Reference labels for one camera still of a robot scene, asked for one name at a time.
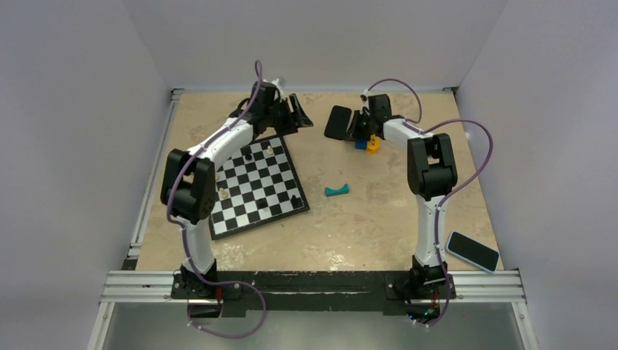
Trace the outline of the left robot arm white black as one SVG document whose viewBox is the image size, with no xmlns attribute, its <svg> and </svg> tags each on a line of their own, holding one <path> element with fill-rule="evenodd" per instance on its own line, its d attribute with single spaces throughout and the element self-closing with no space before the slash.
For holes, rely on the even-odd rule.
<svg viewBox="0 0 618 350">
<path fill-rule="evenodd" d="M 213 240 L 309 209 L 284 138 L 311 125 L 295 94 L 257 82 L 213 135 L 169 152 L 160 200 L 181 231 L 182 289 L 221 292 Z"/>
</svg>

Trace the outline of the black phone case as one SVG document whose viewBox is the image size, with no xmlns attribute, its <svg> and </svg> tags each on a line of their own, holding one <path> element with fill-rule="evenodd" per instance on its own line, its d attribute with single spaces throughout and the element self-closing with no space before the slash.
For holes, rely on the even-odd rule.
<svg viewBox="0 0 618 350">
<path fill-rule="evenodd" d="M 324 136 L 339 141 L 347 140 L 351 116 L 352 110 L 350 108 L 333 106 L 324 129 Z"/>
</svg>

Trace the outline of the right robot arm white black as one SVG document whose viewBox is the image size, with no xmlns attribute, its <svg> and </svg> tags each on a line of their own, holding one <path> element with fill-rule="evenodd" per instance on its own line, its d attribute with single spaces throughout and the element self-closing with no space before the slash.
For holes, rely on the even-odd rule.
<svg viewBox="0 0 618 350">
<path fill-rule="evenodd" d="M 447 196 L 458 182 L 452 143 L 446 133 L 425 131 L 395 115 L 386 94 L 361 95 L 363 107 L 353 112 L 347 134 L 355 141 L 376 136 L 403 147 L 407 184 L 418 208 L 417 243 L 407 278 L 393 285 L 405 298 L 448 298 L 453 287 L 440 238 L 445 227 Z"/>
</svg>

